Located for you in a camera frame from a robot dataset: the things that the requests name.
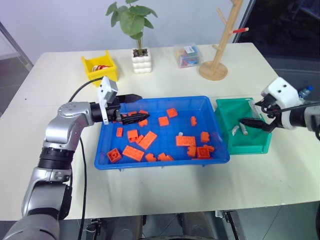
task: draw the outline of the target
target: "blue plastic tray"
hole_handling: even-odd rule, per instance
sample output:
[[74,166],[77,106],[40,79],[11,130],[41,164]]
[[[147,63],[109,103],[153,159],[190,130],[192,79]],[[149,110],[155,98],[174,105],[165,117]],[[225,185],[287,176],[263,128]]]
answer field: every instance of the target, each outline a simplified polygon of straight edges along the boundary
[[[175,108],[178,116],[169,118],[168,126],[159,126],[159,117],[167,116],[167,109]],[[94,165],[99,170],[106,169],[124,169],[139,167],[164,167],[172,165],[208,165],[224,164],[229,161],[230,155],[227,147],[221,138],[221,132],[213,111],[209,98],[206,96],[189,97],[170,97],[170,98],[149,98],[142,99],[134,103],[121,104],[121,113],[145,110],[149,112],[148,125],[139,127],[137,123],[122,125],[114,123],[101,125],[100,137],[96,149]],[[197,125],[191,126],[191,116],[195,116]],[[116,137],[118,127],[123,127],[123,136]],[[157,138],[151,146],[144,151],[135,142],[130,143],[127,137],[127,131],[137,129],[139,135],[146,135],[152,131],[157,134]],[[195,136],[197,146],[203,146],[201,143],[201,132],[209,132],[210,142],[208,145],[215,147],[215,151],[210,155],[213,159],[192,159],[187,155],[187,146],[176,146],[176,136],[182,132],[184,136]],[[125,147],[129,145],[144,151],[141,162],[135,161],[127,156],[116,163],[111,163],[106,155],[110,150],[117,148],[122,155]],[[165,153],[173,157],[174,161],[156,161],[147,162],[145,155],[154,154],[156,158],[160,153]]]

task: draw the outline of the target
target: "white pot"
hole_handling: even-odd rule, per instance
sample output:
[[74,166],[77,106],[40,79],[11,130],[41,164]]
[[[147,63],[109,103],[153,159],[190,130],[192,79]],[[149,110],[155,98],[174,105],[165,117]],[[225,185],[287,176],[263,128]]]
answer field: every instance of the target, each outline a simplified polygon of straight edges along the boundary
[[146,48],[148,56],[134,56],[134,50],[132,49],[131,59],[133,65],[133,71],[136,74],[150,73],[152,71],[152,59],[150,48]]

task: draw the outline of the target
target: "toy block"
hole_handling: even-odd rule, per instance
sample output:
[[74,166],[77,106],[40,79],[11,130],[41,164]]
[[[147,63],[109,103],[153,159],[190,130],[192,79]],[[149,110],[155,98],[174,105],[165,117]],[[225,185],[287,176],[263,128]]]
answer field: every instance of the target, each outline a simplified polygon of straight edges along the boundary
[[140,114],[149,114],[147,111],[144,111],[144,110],[140,110],[139,113]]
[[190,120],[191,120],[191,126],[192,126],[192,127],[194,127],[195,125],[197,125],[197,119],[196,119],[195,116],[192,116]]
[[208,150],[209,150],[209,152],[214,152],[215,151],[215,147],[214,146],[211,146],[211,145],[206,145],[206,144],[204,144],[203,145],[205,148],[207,148]]
[[144,138],[138,143],[140,147],[142,147],[144,150],[147,150],[150,145],[156,140],[157,134],[155,134],[152,131],[149,131]]
[[166,116],[159,117],[158,120],[159,120],[160,127],[169,125],[169,119]]
[[145,155],[145,159],[148,162],[155,162],[157,160],[152,153],[148,153],[147,155]]
[[137,129],[130,130],[127,132],[127,135],[128,135],[129,142],[133,143],[138,139],[138,130]]
[[189,157],[195,157],[196,156],[197,147],[196,146],[188,146],[188,154]]
[[106,155],[108,156],[110,162],[112,162],[113,164],[115,162],[119,161],[122,158],[120,152],[116,148],[114,148],[111,151],[107,152]]
[[198,159],[208,159],[210,158],[210,152],[205,146],[198,146],[196,148],[196,155]]
[[145,153],[141,150],[138,150],[132,146],[127,145],[123,150],[122,154],[138,162],[141,162],[141,159]]
[[124,129],[123,129],[122,127],[118,127],[118,128],[116,129],[116,136],[117,136],[118,138],[121,138],[122,135],[123,135],[123,133],[124,133]]
[[177,110],[175,108],[168,109],[166,113],[168,114],[169,118],[174,118],[178,116]]
[[175,136],[177,146],[195,146],[196,138],[194,136]]
[[141,140],[144,138],[144,136],[143,135],[140,135],[136,140],[135,140],[135,142],[138,144],[138,143],[140,143],[141,142]]
[[166,155],[164,152],[158,155],[158,160],[160,161],[173,161],[173,157],[170,155]]
[[128,115],[131,116],[133,114],[137,114],[137,111],[131,111],[131,112],[128,112]]
[[201,142],[202,143],[207,143],[209,141],[210,141],[209,133],[207,131],[202,131],[201,132]]
[[144,126],[148,125],[148,119],[142,120],[140,122],[138,122],[139,126],[142,128]]

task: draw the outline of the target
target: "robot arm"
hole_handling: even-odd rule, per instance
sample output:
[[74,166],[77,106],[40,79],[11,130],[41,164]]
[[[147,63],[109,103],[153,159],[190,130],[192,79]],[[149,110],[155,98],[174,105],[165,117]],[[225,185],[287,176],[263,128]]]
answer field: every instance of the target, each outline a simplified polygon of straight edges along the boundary
[[4,240],[59,239],[58,220],[69,214],[72,199],[72,187],[65,182],[71,177],[71,162],[82,130],[97,122],[126,125],[149,117],[145,113],[123,117],[120,103],[135,102],[141,97],[116,96],[117,92],[115,82],[104,78],[98,88],[99,103],[69,102],[58,109],[46,128],[39,163],[24,195],[23,218],[12,226]]

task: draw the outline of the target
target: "white table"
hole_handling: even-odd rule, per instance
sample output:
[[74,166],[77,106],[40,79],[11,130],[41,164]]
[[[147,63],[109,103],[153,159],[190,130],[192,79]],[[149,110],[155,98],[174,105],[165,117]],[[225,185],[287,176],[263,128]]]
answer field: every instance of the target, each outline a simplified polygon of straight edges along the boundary
[[[205,61],[215,50],[199,47]],[[134,74],[129,50],[109,51],[119,68],[119,94],[144,98],[206,95],[253,97],[277,75],[251,43],[229,44],[222,62],[229,73],[209,81],[196,67],[179,69],[173,48],[154,48],[152,73]],[[103,51],[45,53],[0,118],[0,220],[21,217],[21,203],[37,165],[44,133],[58,107],[85,81],[81,56]],[[88,86],[75,101],[97,101]],[[226,164],[97,170],[93,162],[101,124],[84,129],[87,160],[86,218],[212,211],[296,204],[320,199],[320,144],[304,128],[276,129],[268,154],[233,155]],[[68,219],[82,213],[84,171],[80,150],[74,155],[72,204]]]

